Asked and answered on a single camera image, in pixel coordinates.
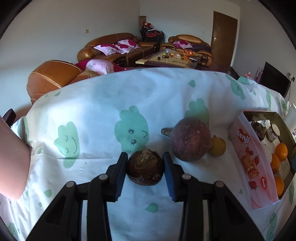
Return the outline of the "small jar with lid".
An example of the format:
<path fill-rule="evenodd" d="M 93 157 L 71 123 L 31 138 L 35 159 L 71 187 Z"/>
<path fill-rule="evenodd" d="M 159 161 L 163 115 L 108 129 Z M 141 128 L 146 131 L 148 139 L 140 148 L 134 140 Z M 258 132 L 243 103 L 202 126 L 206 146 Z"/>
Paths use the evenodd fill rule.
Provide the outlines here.
<path fill-rule="evenodd" d="M 273 142 L 280 136 L 280 130 L 278 126 L 273 123 L 268 127 L 268 129 L 265 132 L 265 135 L 270 142 Z"/>

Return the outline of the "brown wooden door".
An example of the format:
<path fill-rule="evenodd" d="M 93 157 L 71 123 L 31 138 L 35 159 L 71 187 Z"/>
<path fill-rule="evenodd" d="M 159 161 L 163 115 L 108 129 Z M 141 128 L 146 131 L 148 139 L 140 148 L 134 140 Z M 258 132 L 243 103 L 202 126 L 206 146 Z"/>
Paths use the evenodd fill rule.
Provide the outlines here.
<path fill-rule="evenodd" d="M 238 20 L 214 11 L 211 49 L 213 62 L 229 67 L 236 42 Z"/>

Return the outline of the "glass-top coffee table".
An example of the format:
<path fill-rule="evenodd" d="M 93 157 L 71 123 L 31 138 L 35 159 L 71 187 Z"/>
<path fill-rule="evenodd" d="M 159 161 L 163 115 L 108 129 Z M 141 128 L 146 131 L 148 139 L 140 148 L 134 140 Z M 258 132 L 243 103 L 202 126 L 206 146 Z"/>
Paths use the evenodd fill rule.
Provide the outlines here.
<path fill-rule="evenodd" d="M 198 60 L 195 58 L 186 59 L 181 55 L 180 51 L 172 49 L 164 49 L 154 54 L 137 60 L 136 65 L 145 67 L 175 67 L 175 68 L 191 68 L 196 69 Z"/>

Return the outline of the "small yellow longan fruit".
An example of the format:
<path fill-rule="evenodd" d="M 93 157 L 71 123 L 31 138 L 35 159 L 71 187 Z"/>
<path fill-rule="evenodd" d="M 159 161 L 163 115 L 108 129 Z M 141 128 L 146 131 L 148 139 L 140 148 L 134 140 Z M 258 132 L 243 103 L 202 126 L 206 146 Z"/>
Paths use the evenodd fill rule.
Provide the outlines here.
<path fill-rule="evenodd" d="M 214 157 L 222 156 L 226 151 L 226 142 L 224 139 L 214 136 L 211 138 L 212 147 L 208 150 L 208 153 Z"/>

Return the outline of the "dark brown mangosteen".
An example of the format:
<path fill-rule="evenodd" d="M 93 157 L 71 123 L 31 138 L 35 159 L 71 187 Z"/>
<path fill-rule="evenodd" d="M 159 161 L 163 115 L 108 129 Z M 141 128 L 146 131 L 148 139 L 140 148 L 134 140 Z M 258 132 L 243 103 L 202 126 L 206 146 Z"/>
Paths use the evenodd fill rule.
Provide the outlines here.
<path fill-rule="evenodd" d="M 142 186 L 154 186 L 163 177 L 165 163 L 157 152 L 145 149 L 130 156 L 125 171 L 132 182 Z"/>

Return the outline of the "pink quilted pillow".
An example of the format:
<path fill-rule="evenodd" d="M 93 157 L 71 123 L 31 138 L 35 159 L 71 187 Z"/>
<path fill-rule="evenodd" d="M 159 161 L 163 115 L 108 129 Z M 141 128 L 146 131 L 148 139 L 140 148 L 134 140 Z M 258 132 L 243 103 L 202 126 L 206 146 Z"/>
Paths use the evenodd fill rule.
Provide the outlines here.
<path fill-rule="evenodd" d="M 114 73 L 114 65 L 106 60 L 93 59 L 87 62 L 86 70 L 91 70 L 99 75 Z"/>

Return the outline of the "brown leather chaise sofa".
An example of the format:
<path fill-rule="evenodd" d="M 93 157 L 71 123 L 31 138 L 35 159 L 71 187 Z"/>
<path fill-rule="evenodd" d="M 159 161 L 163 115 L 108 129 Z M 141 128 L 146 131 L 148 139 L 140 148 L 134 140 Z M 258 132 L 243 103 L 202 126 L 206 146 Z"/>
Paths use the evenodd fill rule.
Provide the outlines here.
<path fill-rule="evenodd" d="M 48 60 L 38 66 L 28 77 L 27 93 L 31 103 L 50 91 L 54 91 L 100 74 L 86 70 L 86 61 L 72 64 L 61 60 Z"/>

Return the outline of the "white magenta floral cushion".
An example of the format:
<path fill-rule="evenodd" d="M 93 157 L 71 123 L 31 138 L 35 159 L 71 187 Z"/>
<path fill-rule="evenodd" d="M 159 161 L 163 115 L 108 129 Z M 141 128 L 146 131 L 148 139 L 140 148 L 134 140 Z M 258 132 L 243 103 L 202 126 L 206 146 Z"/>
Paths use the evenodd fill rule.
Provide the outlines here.
<path fill-rule="evenodd" d="M 114 44 L 100 44 L 95 46 L 94 49 L 102 52 L 106 56 L 120 54 L 120 50 Z"/>

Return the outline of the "white cloud-print tablecloth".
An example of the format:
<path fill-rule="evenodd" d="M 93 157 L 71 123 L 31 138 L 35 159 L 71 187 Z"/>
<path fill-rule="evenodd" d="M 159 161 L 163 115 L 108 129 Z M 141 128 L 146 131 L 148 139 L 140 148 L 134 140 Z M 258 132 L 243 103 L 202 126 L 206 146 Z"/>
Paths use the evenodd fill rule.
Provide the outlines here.
<path fill-rule="evenodd" d="M 224 181 L 261 237 L 274 240 L 295 207 L 295 190 L 290 187 L 277 204 L 252 209 L 228 129 L 242 110 L 271 110 L 285 117 L 289 108 L 279 93 L 255 81 L 181 68 L 123 71 L 49 92 L 12 126 L 32 148 L 32 161 L 21 197 L 1 197 L 1 218 L 16 240 L 25 240 L 67 181 L 91 180 L 121 152 L 148 148 L 162 154 L 169 140 L 161 129 L 196 116 L 226 141 L 226 152 L 182 162 L 182 167 L 202 181 Z"/>

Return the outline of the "black television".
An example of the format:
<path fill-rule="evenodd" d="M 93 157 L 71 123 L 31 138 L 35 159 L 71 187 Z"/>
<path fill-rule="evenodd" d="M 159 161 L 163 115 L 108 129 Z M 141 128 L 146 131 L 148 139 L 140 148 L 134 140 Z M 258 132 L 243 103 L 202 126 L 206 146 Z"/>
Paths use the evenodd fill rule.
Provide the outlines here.
<path fill-rule="evenodd" d="M 274 66 L 266 62 L 259 84 L 280 93 L 283 97 L 286 97 L 291 81 Z"/>

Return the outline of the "orange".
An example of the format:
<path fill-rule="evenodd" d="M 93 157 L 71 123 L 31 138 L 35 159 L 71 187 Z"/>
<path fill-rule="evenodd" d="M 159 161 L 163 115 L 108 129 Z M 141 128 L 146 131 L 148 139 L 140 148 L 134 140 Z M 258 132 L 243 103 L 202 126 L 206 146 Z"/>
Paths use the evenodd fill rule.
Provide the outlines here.
<path fill-rule="evenodd" d="M 288 149 L 285 143 L 280 143 L 276 146 L 274 153 L 280 162 L 283 162 L 288 156 Z"/>
<path fill-rule="evenodd" d="M 274 180 L 275 180 L 277 195 L 279 198 L 281 198 L 281 196 L 283 195 L 284 188 L 285 188 L 284 181 L 281 177 L 278 177 L 278 176 L 275 176 Z"/>
<path fill-rule="evenodd" d="M 274 153 L 272 153 L 272 160 L 271 160 L 270 166 L 271 166 L 273 174 L 276 174 L 279 170 L 279 167 L 280 167 L 280 161 L 279 161 L 278 156 L 276 156 L 276 154 L 274 154 Z"/>

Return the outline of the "pink Genji biscuit tin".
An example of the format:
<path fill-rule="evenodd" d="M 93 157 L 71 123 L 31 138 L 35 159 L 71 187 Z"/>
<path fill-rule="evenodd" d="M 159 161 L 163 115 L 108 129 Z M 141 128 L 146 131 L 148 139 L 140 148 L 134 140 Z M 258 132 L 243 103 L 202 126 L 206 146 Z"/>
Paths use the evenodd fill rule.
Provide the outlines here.
<path fill-rule="evenodd" d="M 280 130 L 280 136 L 273 142 L 267 138 L 260 141 L 251 126 L 253 121 L 261 123 L 266 129 L 271 124 L 276 124 Z M 283 195 L 281 198 L 278 197 L 274 177 L 278 176 L 283 179 L 285 184 L 283 194 L 286 194 L 295 176 L 293 166 L 295 164 L 293 160 L 295 141 L 281 116 L 272 111 L 242 111 L 229 128 L 228 135 L 243 169 L 253 209 L 279 202 Z M 288 156 L 280 163 L 278 172 L 273 174 L 262 144 L 267 144 L 274 153 L 276 146 L 280 143 L 286 144 Z"/>

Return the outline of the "brown leather three-seat sofa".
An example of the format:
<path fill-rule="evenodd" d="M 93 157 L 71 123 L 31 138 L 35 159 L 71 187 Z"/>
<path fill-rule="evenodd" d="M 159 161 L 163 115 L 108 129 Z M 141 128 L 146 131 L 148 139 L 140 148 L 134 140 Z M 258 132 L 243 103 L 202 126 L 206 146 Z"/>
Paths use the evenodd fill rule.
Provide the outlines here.
<path fill-rule="evenodd" d="M 79 62 L 103 59 L 121 66 L 132 67 L 136 61 L 159 50 L 156 42 L 143 42 L 131 33 L 117 33 L 96 38 L 77 54 Z"/>

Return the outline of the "purple passion fruit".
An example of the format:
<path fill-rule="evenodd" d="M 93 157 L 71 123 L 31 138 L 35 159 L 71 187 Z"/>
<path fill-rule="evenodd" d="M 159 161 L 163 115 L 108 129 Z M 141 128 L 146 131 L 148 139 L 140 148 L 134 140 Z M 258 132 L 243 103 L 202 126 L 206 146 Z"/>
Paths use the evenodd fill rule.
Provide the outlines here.
<path fill-rule="evenodd" d="M 185 162 L 201 159 L 213 146 L 209 126 L 195 117 L 180 120 L 174 128 L 162 128 L 161 134 L 170 138 L 173 154 Z"/>

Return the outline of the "dark mangosteen in tin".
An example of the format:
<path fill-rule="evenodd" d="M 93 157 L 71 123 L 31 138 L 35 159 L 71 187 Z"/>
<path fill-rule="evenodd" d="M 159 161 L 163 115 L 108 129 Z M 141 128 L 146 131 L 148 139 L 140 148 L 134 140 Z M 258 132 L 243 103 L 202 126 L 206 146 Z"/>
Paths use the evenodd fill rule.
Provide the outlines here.
<path fill-rule="evenodd" d="M 260 141 L 263 141 L 265 138 L 266 128 L 259 122 L 253 121 L 251 123 L 252 128 L 254 129 L 257 137 Z"/>

